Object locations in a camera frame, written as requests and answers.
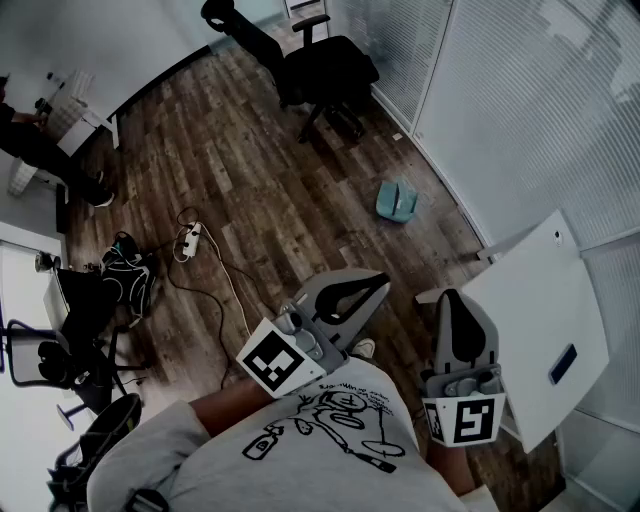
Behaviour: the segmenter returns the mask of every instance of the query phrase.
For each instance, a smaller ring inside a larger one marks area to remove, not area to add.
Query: office chair
[[[138,426],[141,414],[139,395],[120,397],[100,413],[77,443],[56,458],[54,469],[49,470],[51,480],[47,482],[53,494],[49,510],[59,510],[60,505],[66,510],[86,510],[89,477],[109,450]],[[72,455],[78,449],[82,458],[74,463]]]
[[[308,140],[309,129],[325,109],[351,121],[356,138],[364,134],[362,123],[344,101],[368,95],[370,85],[379,79],[378,71],[371,58],[344,36],[312,42],[313,27],[328,21],[329,16],[322,14],[293,25],[294,32],[304,31],[304,46],[284,57],[274,39],[234,9],[233,0],[207,0],[200,15],[211,28],[233,37],[271,72],[282,108],[315,105],[298,142]]]
[[[114,330],[109,353],[105,356],[99,348],[100,341],[73,347],[59,331],[37,330],[10,320],[5,336],[11,380],[17,387],[47,386],[75,392],[82,405],[69,411],[57,406],[61,419],[74,430],[72,416],[87,408],[100,414],[111,404],[114,383],[123,395],[127,394],[118,372],[150,368],[148,363],[138,366],[115,363],[121,332],[125,329],[117,327]]]

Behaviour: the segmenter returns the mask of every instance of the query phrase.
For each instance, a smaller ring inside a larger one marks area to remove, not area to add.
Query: sticker
[[[493,409],[493,400],[458,402],[453,442],[489,441],[493,437]]]
[[[289,344],[270,332],[244,358],[244,364],[271,391],[278,389],[304,362]]]
[[[438,416],[436,404],[424,404],[424,410],[427,413],[427,422],[429,423],[429,431],[431,437],[444,443],[444,434],[442,433],[442,424]]]

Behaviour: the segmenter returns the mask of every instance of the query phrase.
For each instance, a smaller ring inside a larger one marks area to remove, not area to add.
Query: baseboard
[[[276,23],[279,23],[283,20],[287,19],[287,16],[284,12],[278,13],[278,14],[274,14],[273,16],[269,16],[261,21],[258,21],[255,23],[255,25],[257,27],[259,27],[260,29],[265,29],[270,25],[274,25]],[[174,64],[173,66],[171,66],[170,68],[168,68],[166,71],[164,71],[163,73],[161,73],[160,75],[158,75],[156,78],[154,78],[153,80],[151,80],[147,85],[145,85],[142,89],[140,89],[138,92],[136,92],[133,96],[131,96],[127,101],[125,101],[122,105],[120,105],[109,117],[107,117],[107,121],[111,121],[113,116],[119,117],[122,114],[124,114],[129,108],[131,108],[132,105],[134,105],[136,102],[140,101],[140,99],[142,99],[143,96],[145,96],[147,93],[149,93],[149,91],[151,91],[152,89],[154,89],[155,87],[157,87],[158,85],[160,85],[162,82],[164,82],[165,80],[167,80],[168,78],[172,77],[173,75],[175,75],[178,71],[182,70],[183,68],[187,67],[189,64],[191,64],[192,62],[195,62],[196,60],[209,55],[211,53],[214,53],[216,51],[220,51],[222,49],[228,48],[232,45],[236,44],[236,42],[233,40],[232,37],[230,36],[225,36],[217,41],[214,41],[211,44],[208,44],[206,46],[203,46],[202,48],[196,50],[195,52],[193,52],[191,55],[188,55],[187,57],[185,57],[184,59],[182,59],[180,62]],[[90,148],[93,144],[93,142],[95,142],[95,140],[106,130],[106,128],[102,125],[100,125],[98,128],[96,128],[94,130],[94,132],[87,137],[87,139],[80,145],[80,147],[76,150],[76,152],[73,154],[74,160],[79,160],[80,158],[82,158],[82,156],[84,154],[86,154],[86,151],[88,148]]]
[[[301,4],[294,5],[293,7],[289,7],[289,9],[291,9],[292,11],[295,11],[296,9],[302,9],[307,5],[313,5],[313,4],[319,4],[319,3],[320,3],[320,0],[308,0],[307,2],[302,2]]]
[[[438,178],[440,179],[442,184],[445,186],[445,188],[449,191],[449,194],[451,195],[451,197],[453,197],[453,200],[458,205],[458,209],[460,210],[460,213],[462,213],[462,216],[466,220],[467,224],[469,224],[469,226],[475,233],[476,237],[478,237],[478,240],[480,240],[480,243],[482,244],[482,246],[485,248],[491,247],[496,242],[494,242],[493,239],[488,236],[488,233],[481,227],[481,224],[477,221],[477,219],[473,217],[473,215],[471,215],[469,210],[467,210],[467,208],[464,206],[464,202],[460,198],[460,195],[456,191],[455,187],[447,179],[447,177],[442,172],[442,170],[431,159],[431,157],[424,150],[424,148],[420,144],[418,144],[418,142],[416,142],[415,138],[409,133],[409,130],[407,130],[407,128],[403,126],[402,122],[396,117],[396,113],[389,107],[389,105],[387,105],[386,99],[383,99],[381,97],[382,94],[379,93],[375,87],[372,88],[372,91],[373,91],[373,94],[372,94],[373,99],[376,100],[378,105],[380,105],[387,114],[389,114],[389,117],[393,120],[394,123],[396,123],[400,131],[402,131],[402,133],[404,133],[408,137],[411,143],[416,147],[416,149],[420,152],[422,157],[426,160],[427,164],[436,173],[436,176],[438,176]]]
[[[151,80],[151,82],[149,82],[147,85],[145,85],[142,89],[140,89],[138,92],[136,92],[133,96],[131,96],[122,105],[120,105],[115,110],[115,112],[113,112],[109,117],[107,117],[107,121],[111,121],[111,118],[113,116],[116,116],[116,117],[121,116],[124,112],[129,110],[129,108],[131,108],[131,106],[133,104],[137,103],[143,96],[145,96],[149,91],[151,91],[152,89],[154,89],[155,87],[160,85],[167,78],[170,78],[171,76],[175,75],[178,71],[180,71],[182,68],[187,67],[192,62],[200,59],[201,57],[204,57],[205,55],[208,55],[209,53],[211,53],[211,48],[209,48],[209,45],[205,45],[202,48],[199,48],[198,50],[193,52],[191,55],[187,55],[184,59],[182,59],[180,62],[174,64],[173,66],[168,68],[166,71],[163,71],[157,77],[155,77],[153,80]]]
[[[281,12],[281,13],[278,13],[278,14],[274,14],[273,16],[269,16],[269,17],[267,17],[267,18],[265,18],[265,19],[263,19],[261,21],[258,21],[258,22],[255,23],[255,25],[257,27],[263,29],[263,28],[265,28],[265,27],[267,27],[269,25],[273,25],[274,23],[280,22],[280,21],[284,20],[285,18],[286,18],[286,16],[285,16],[284,12]],[[162,82],[164,82],[168,78],[170,78],[173,75],[175,75],[181,69],[187,67],[192,62],[195,62],[196,60],[204,57],[205,55],[209,55],[209,54],[213,53],[214,51],[226,48],[226,47],[228,47],[228,46],[230,46],[231,44],[234,44],[234,43],[235,43],[235,41],[233,41],[233,38],[231,38],[230,36],[225,36],[222,39],[219,39],[217,41],[214,41],[211,44],[207,44],[207,45],[203,46],[202,48],[199,48],[198,50],[193,52],[191,55],[187,55],[180,62],[174,64],[173,66],[168,68],[166,71],[160,73],[156,78],[151,80],[147,85],[145,85],[142,89],[140,89],[138,92],[136,92],[133,96],[131,96],[122,105],[120,105],[109,117],[107,117],[107,121],[111,121],[111,118],[113,116],[119,117],[122,114],[124,114],[129,108],[131,108],[131,106],[133,104],[138,102],[149,91],[151,91],[152,89],[154,89],[155,87],[160,85]]]

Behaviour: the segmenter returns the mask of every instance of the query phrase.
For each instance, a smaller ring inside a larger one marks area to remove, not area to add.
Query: extension cord
[[[182,254],[187,258],[193,258],[196,255],[201,229],[202,224],[196,222],[195,226],[193,226],[193,228],[187,233],[187,236],[184,239],[186,245],[182,248]]]

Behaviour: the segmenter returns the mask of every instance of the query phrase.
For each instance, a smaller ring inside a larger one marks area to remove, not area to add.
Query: backpack
[[[143,257],[131,235],[120,231],[102,258],[100,270],[103,282],[114,283],[119,289],[116,302],[130,308],[135,320],[129,327],[133,327],[148,312],[151,303],[151,289],[157,277],[153,253]]]

